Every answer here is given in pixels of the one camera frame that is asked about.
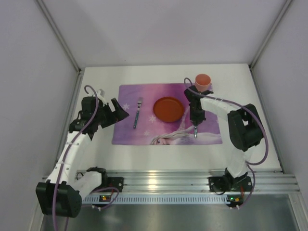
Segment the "knife with teal handle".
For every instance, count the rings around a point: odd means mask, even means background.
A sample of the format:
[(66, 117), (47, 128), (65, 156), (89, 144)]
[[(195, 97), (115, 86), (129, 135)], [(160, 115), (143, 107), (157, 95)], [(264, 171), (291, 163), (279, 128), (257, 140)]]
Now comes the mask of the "knife with teal handle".
[(197, 138), (198, 128), (194, 126), (194, 137)]

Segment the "fork with teal handle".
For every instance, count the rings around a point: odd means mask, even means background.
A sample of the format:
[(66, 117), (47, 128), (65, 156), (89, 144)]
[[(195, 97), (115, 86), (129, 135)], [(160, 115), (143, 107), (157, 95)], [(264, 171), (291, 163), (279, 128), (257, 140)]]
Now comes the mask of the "fork with teal handle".
[(140, 97), (137, 101), (137, 111), (136, 111), (134, 124), (133, 124), (134, 129), (136, 129), (136, 127), (137, 127), (142, 101), (143, 101), (143, 97)]

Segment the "orange plate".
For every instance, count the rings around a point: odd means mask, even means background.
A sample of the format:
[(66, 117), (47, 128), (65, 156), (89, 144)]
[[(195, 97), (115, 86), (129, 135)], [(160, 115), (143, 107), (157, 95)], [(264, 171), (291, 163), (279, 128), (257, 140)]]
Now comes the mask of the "orange plate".
[(174, 97), (163, 97), (154, 103), (153, 113), (159, 120), (173, 123), (184, 115), (184, 106)]

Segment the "orange plastic cup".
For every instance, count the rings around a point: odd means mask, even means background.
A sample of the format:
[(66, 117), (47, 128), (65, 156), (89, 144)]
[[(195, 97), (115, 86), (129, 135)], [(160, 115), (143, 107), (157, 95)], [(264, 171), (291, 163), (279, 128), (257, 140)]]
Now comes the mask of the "orange plastic cup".
[(198, 74), (195, 77), (194, 85), (196, 86), (196, 88), (199, 92), (203, 92), (203, 91), (208, 90), (210, 84), (211, 84), (211, 78), (210, 78), (209, 75)]

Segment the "purple pink snowflake placemat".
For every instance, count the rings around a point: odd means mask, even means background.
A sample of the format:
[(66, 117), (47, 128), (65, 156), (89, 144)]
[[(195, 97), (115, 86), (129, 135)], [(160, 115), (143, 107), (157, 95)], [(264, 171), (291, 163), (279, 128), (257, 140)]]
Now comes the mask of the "purple pink snowflake placemat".
[(118, 102), (129, 117), (116, 123), (112, 144), (221, 144), (218, 117), (205, 112), (194, 132), (189, 101), (182, 83), (121, 85)]

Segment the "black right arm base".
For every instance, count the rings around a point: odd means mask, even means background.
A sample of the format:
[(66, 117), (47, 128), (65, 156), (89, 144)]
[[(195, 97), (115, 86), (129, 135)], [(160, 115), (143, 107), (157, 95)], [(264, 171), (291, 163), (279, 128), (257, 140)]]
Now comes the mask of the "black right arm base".
[(248, 176), (229, 177), (229, 176), (214, 176), (208, 178), (210, 192), (223, 194), (227, 192), (250, 192), (252, 190), (252, 181)]

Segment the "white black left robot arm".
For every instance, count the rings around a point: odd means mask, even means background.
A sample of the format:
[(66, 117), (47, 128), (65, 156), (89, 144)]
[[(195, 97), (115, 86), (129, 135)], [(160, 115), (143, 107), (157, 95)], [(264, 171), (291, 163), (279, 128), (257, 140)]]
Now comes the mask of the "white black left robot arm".
[(79, 180), (79, 164), (86, 154), (98, 128), (106, 128), (127, 118), (129, 114), (117, 99), (112, 98), (111, 110), (103, 97), (87, 96), (81, 101), (77, 118), (69, 125), (62, 154), (45, 182), (36, 186), (36, 195), (44, 215), (75, 218), (82, 201), (91, 192), (109, 188), (106, 169), (90, 167)]

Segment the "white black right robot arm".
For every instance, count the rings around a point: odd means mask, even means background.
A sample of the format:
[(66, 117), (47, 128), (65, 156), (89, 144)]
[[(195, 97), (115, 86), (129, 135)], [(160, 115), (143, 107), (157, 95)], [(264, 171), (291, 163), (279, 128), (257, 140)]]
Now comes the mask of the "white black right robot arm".
[(190, 121), (194, 126), (195, 138), (200, 137), (198, 125), (205, 121), (205, 112), (209, 111), (228, 123), (229, 138), (233, 145), (231, 161), (221, 177), (210, 177), (210, 191), (245, 191), (252, 188), (248, 177), (250, 162), (249, 149), (267, 140), (265, 129), (260, 121), (257, 109), (253, 104), (242, 106), (236, 102), (220, 99), (212, 91), (198, 92), (196, 86), (190, 86), (184, 91), (189, 101)]

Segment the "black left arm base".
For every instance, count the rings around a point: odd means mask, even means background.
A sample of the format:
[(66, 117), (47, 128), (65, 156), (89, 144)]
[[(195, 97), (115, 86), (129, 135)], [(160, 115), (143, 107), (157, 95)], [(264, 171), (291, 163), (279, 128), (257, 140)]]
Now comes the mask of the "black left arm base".
[(105, 192), (113, 192), (115, 193), (116, 189), (119, 190), (119, 192), (123, 191), (124, 187), (124, 178), (123, 177), (108, 177), (107, 181), (103, 184), (103, 189), (107, 188)]

